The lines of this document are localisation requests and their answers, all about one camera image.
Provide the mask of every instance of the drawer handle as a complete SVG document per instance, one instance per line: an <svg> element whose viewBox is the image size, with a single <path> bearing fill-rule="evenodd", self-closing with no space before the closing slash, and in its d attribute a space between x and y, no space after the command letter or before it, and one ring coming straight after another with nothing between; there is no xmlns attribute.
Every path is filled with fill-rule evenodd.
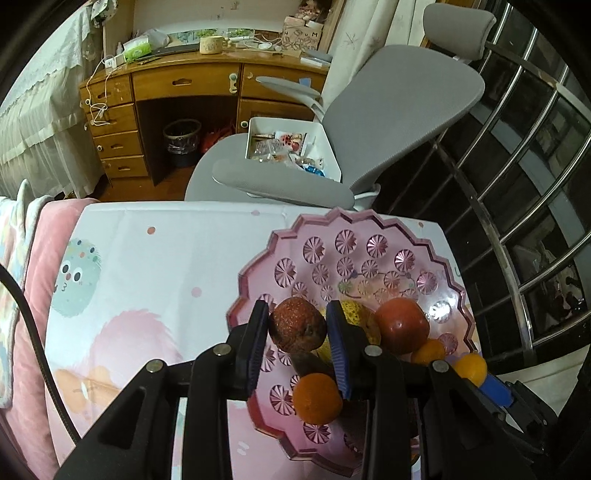
<svg viewBox="0 0 591 480"><path fill-rule="evenodd" d="M229 78L230 78L230 93L234 95L235 93L238 92L238 88L236 87L236 82L238 81L238 74L231 73Z"/></svg>
<svg viewBox="0 0 591 480"><path fill-rule="evenodd" d="M178 80L173 80L173 85L174 86L179 86L179 85L191 85L193 83L193 81L191 79L178 79Z"/></svg>

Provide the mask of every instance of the pink fruit tray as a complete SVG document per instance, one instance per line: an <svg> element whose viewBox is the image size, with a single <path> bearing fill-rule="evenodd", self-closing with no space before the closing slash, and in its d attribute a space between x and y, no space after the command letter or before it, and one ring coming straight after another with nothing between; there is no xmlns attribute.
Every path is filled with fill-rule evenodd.
<svg viewBox="0 0 591 480"><path fill-rule="evenodd" d="M408 297L423 309L430 337L444 344L448 356L476 351L476 324L448 260L400 220L383 220L371 210L301 215L289 230L271 234L267 248L239 273L238 285L239 298L227 315L230 329L248 321L258 299L271 311L291 296L318 308L331 300L356 300L376 310L391 298ZM315 426L297 417L291 393L298 380L290 357L269 338L258 387L248 401L255 427L277 438L290 459L352 476L362 452L338 421Z"/></svg>

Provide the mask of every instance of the orange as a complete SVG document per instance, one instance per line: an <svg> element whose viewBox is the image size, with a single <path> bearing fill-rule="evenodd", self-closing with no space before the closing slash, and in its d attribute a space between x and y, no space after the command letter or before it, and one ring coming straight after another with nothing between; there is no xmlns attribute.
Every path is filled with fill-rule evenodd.
<svg viewBox="0 0 591 480"><path fill-rule="evenodd" d="M477 387L480 387L484 383L488 374L486 360L478 355L478 353L464 355L456 362L453 369L460 377L467 378Z"/></svg>
<svg viewBox="0 0 591 480"><path fill-rule="evenodd" d="M343 408L339 387L328 375L310 374L300 378L292 396L295 413L306 423L326 425L336 420Z"/></svg>
<svg viewBox="0 0 591 480"><path fill-rule="evenodd" d="M429 338L421 348L414 351L410 356L410 361L414 364L427 366L435 360L443 360L445 358L445 347L435 338Z"/></svg>

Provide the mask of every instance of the plush blanket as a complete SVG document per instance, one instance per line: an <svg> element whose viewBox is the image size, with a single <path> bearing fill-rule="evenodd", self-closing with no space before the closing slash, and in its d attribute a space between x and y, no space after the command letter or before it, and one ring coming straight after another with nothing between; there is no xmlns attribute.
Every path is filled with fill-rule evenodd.
<svg viewBox="0 0 591 480"><path fill-rule="evenodd" d="M31 185L24 180L17 199L0 197L0 262L22 288L33 237L41 209L50 196L35 198ZM8 290L0 285L0 408L12 404L12 349L18 307Z"/></svg>

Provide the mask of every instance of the cartoon eye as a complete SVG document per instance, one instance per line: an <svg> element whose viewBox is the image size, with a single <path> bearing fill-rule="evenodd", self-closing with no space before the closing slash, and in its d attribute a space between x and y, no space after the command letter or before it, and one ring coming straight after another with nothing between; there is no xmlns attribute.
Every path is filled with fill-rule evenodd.
<svg viewBox="0 0 591 480"><path fill-rule="evenodd" d="M74 281L80 281L80 279L82 278L82 269L81 268L75 269L74 274L72 276L74 277Z"/></svg>

